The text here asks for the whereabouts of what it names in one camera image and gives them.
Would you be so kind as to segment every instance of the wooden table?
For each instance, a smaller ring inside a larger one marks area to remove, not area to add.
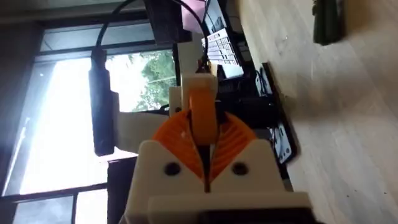
[[[288,166],[325,223],[398,223],[398,0],[345,0],[348,35],[312,42],[312,0],[237,0],[301,155]]]

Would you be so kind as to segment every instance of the green foliage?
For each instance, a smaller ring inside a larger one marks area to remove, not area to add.
[[[176,85],[172,51],[143,52],[140,56],[149,60],[142,70],[148,83],[134,111],[160,108],[169,103],[169,87]]]

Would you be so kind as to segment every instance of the screw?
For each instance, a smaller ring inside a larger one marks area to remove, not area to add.
[[[232,166],[232,172],[236,175],[246,175],[249,172],[247,165],[243,162],[236,162]]]
[[[167,176],[175,176],[181,172],[181,167],[176,162],[170,162],[164,167],[164,172]]]

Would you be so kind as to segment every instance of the black electronic device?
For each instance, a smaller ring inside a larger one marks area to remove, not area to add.
[[[94,150],[97,156],[113,154],[115,146],[113,92],[105,61],[106,51],[96,47],[91,53],[91,70],[88,78]]]
[[[175,44],[192,40],[183,29],[181,6],[171,0],[145,0],[147,15],[157,44]]]

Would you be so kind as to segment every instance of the black cable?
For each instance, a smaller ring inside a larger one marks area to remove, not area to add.
[[[134,2],[134,1],[135,1],[135,0],[125,0],[125,1],[122,2],[116,9],[114,9],[114,11],[112,12],[112,15],[111,15],[111,16],[115,16],[115,15],[119,14],[120,11],[121,11],[124,7],[126,7],[128,4],[130,4],[130,3]],[[98,38],[97,38],[97,42],[96,42],[96,44],[95,44],[97,47],[101,46],[102,39],[104,38],[105,31],[106,31],[106,29],[108,28],[108,26],[109,26],[109,20],[106,21],[106,22],[102,25],[102,28],[101,28],[101,30],[99,31]]]
[[[205,4],[205,13],[203,14],[203,23],[205,23],[206,15],[209,16],[209,18],[210,18],[210,15],[207,13],[209,10],[209,7],[210,7],[210,1],[211,0],[207,0],[206,4]]]
[[[213,20],[211,19],[210,15],[206,12],[207,16],[209,17],[211,24],[213,25],[213,28],[216,29],[216,26],[214,25]]]
[[[117,14],[120,13],[120,11],[126,7],[128,4],[134,2],[135,0],[125,0],[124,2],[122,2],[113,12],[111,16],[115,16]],[[208,57],[207,57],[207,52],[208,52],[208,48],[209,48],[209,43],[208,43],[208,39],[207,36],[209,36],[209,34],[206,32],[206,27],[205,27],[205,23],[201,22],[200,18],[198,17],[198,15],[195,13],[194,10],[192,10],[191,7],[189,7],[185,2],[182,2],[180,0],[172,0],[173,2],[181,5],[182,7],[184,7],[186,10],[188,10],[193,16],[194,18],[197,20],[197,22],[200,25],[201,31],[203,32],[203,35],[205,36],[205,49],[203,51],[203,56],[201,58],[201,65],[200,68],[205,68],[207,66],[207,61],[208,61]],[[98,34],[98,38],[96,41],[96,46],[99,47],[101,46],[102,40],[104,38],[105,35],[105,31],[109,26],[109,21],[105,22],[101,28],[101,30],[99,31]]]
[[[203,51],[203,56],[201,58],[201,65],[198,68],[198,71],[199,71],[201,68],[205,68],[207,66],[207,61],[208,61],[207,52],[209,49],[209,41],[207,39],[207,36],[209,36],[209,34],[206,32],[205,23],[200,21],[200,18],[198,17],[198,15],[195,13],[194,10],[192,10],[191,7],[189,7],[189,5],[187,5],[187,3],[182,2],[180,0],[171,0],[171,1],[181,5],[182,7],[184,7],[186,10],[188,10],[194,16],[194,18],[197,20],[198,24],[200,25],[200,29],[203,32],[203,35],[205,36],[205,49]]]

